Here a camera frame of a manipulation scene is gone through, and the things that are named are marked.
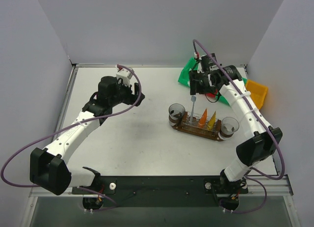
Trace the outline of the light blue toothbrush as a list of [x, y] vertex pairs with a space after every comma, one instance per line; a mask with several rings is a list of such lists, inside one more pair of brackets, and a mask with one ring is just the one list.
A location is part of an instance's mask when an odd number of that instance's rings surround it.
[[190, 114], [189, 123], [192, 123], [192, 122], [193, 122], [194, 107], [195, 107], [195, 102], [196, 102], [196, 96], [195, 96], [195, 95], [192, 95], [192, 96], [191, 96], [191, 102], [192, 102], [192, 109], [191, 109], [191, 114]]

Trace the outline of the grey glass cup with holder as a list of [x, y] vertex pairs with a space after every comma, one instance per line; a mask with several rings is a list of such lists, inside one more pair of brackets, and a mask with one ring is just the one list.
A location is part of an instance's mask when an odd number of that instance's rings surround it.
[[169, 106], [168, 112], [170, 126], [177, 126], [181, 122], [186, 111], [185, 107], [182, 104], [174, 103]]

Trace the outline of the yellow toothpaste tube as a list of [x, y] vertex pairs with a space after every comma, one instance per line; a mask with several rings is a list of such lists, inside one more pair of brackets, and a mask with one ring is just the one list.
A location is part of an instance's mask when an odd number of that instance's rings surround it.
[[207, 129], [212, 130], [214, 128], [215, 122], [216, 122], [216, 112], [213, 113], [210, 120], [208, 121]]

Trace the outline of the orange toothpaste tube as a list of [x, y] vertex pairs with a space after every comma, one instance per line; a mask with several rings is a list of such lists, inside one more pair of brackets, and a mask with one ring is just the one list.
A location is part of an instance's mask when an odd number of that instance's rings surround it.
[[199, 122], [198, 122], [198, 127], [199, 128], [203, 128], [204, 125], [206, 124], [207, 115], [208, 115], [208, 112], [207, 112], [207, 109], [205, 109], [203, 114], [202, 114], [202, 116], [199, 119]]

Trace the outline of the clear acrylic toothbrush rack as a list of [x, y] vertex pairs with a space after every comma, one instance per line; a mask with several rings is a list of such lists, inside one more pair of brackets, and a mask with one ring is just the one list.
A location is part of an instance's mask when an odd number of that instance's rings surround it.
[[212, 130], [207, 129], [208, 121], [210, 120], [210, 117], [207, 117], [206, 124], [203, 128], [198, 127], [199, 119], [202, 115], [200, 114], [194, 114], [193, 116], [193, 122], [189, 123], [191, 112], [186, 112], [181, 120], [180, 125], [178, 126], [178, 130], [187, 134], [195, 135], [198, 137], [214, 140], [214, 141], [220, 141], [219, 138], [219, 131], [221, 128], [221, 120], [216, 118], [216, 122], [214, 125], [214, 128]]

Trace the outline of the clear glass cup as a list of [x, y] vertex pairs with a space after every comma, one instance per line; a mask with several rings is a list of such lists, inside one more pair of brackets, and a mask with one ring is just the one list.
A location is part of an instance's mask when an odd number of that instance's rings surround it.
[[218, 133], [219, 138], [222, 140], [230, 139], [235, 132], [239, 129], [239, 122], [233, 117], [225, 117], [221, 121], [221, 128]]

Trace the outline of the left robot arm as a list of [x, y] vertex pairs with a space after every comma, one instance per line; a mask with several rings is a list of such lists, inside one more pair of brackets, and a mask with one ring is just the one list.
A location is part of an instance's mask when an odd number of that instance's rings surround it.
[[100, 189], [100, 173], [89, 167], [71, 170], [67, 164], [83, 141], [113, 116], [119, 104], [137, 107], [145, 98], [140, 82], [133, 85], [127, 77], [105, 76], [83, 106], [76, 120], [64, 128], [58, 138], [45, 148], [36, 148], [30, 155], [30, 180], [32, 183], [60, 195], [69, 187], [83, 186], [89, 193]]

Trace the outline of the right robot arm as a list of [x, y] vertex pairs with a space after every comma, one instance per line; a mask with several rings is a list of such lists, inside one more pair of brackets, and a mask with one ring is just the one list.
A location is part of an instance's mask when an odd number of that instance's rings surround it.
[[254, 104], [242, 76], [233, 65], [212, 71], [189, 72], [190, 94], [218, 92], [229, 103], [244, 131], [246, 141], [236, 147], [236, 157], [222, 170], [228, 182], [241, 180], [257, 163], [273, 155], [283, 136], [273, 128]]

